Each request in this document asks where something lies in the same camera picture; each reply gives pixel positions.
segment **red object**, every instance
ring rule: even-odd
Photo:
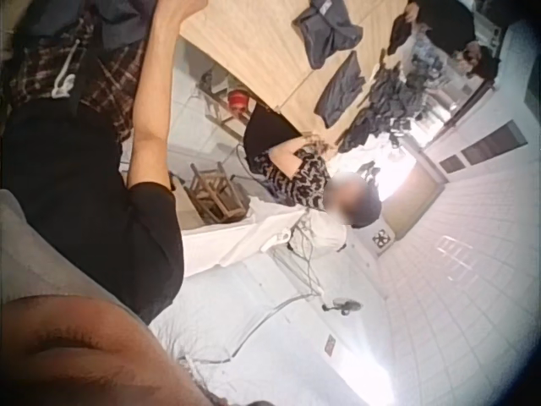
[[[227,95],[227,102],[231,112],[235,115],[248,111],[250,96],[246,91],[230,91]]]

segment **leopard print top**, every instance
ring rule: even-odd
[[[255,172],[266,177],[272,191],[284,201],[324,211],[323,192],[331,179],[323,157],[317,155],[312,148],[304,147],[295,152],[303,163],[293,179],[284,175],[269,158],[269,154],[261,154],[254,159]]]

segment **person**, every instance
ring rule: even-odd
[[[408,23],[423,25],[426,36],[464,73],[486,80],[498,75],[500,60],[479,44],[473,13],[459,0],[408,0],[405,16]]]
[[[11,72],[0,190],[1,404],[227,404],[147,327],[183,280],[166,161],[172,67],[180,24],[206,4],[159,0],[148,40],[98,49],[75,109],[93,12],[25,48]],[[119,145],[132,128],[126,185]]]
[[[331,179],[323,157],[328,145],[300,134],[282,115],[257,104],[243,142],[249,170],[265,178],[278,202],[326,211],[355,228],[380,217],[377,189],[353,174]]]

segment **gray shirt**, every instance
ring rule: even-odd
[[[51,295],[105,300],[137,317],[51,247],[28,225],[15,197],[0,190],[0,300]]]

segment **folded clothing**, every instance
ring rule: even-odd
[[[361,76],[357,53],[349,54],[336,71],[315,107],[315,113],[323,118],[325,127],[332,127],[363,91],[366,79]]]
[[[293,24],[301,30],[312,69],[320,69],[336,51],[353,49],[363,38],[363,29],[351,23],[344,0],[310,0],[310,7]]]

